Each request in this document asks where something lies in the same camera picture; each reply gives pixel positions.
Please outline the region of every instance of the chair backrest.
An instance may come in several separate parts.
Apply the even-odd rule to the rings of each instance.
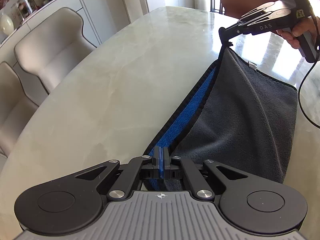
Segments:
[[[95,49],[82,31],[79,14],[59,9],[17,43],[14,52],[20,66],[38,76],[50,93]]]
[[[17,74],[6,62],[0,63],[0,148],[5,155],[9,155],[36,110]]]

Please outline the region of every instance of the white vase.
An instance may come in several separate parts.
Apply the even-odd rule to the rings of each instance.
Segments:
[[[14,31],[13,21],[3,12],[0,12],[0,30],[8,36]]]

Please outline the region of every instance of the yellow sticker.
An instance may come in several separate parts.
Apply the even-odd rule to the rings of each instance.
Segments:
[[[304,16],[305,16],[305,15],[304,15],[304,12],[303,12],[302,9],[297,10],[297,19],[303,18]]]

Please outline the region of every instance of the marble tabletop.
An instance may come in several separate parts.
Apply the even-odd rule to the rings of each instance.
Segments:
[[[141,155],[208,66],[218,57],[218,29],[235,23],[205,11],[162,7],[130,24],[85,58],[32,117],[0,176],[0,239],[21,232],[13,212],[29,187],[110,159]],[[298,87],[308,71],[298,50],[273,33],[238,36],[233,49],[258,69]],[[320,123],[320,69],[302,90]],[[307,199],[301,231],[320,235],[320,130],[298,110],[285,183]]]

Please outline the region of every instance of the finger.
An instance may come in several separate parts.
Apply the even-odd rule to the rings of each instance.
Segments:
[[[305,18],[298,22],[292,29],[292,34],[295,37],[302,35],[306,31],[314,32],[315,26],[311,18]]]
[[[294,49],[300,48],[300,42],[297,39],[290,40],[288,43],[293,47]]]
[[[292,34],[289,33],[289,32],[283,32],[283,33],[281,34],[281,36],[282,36],[282,38],[284,38],[284,39],[287,40],[287,41],[291,41],[291,40],[294,39],[293,36],[292,36]]]

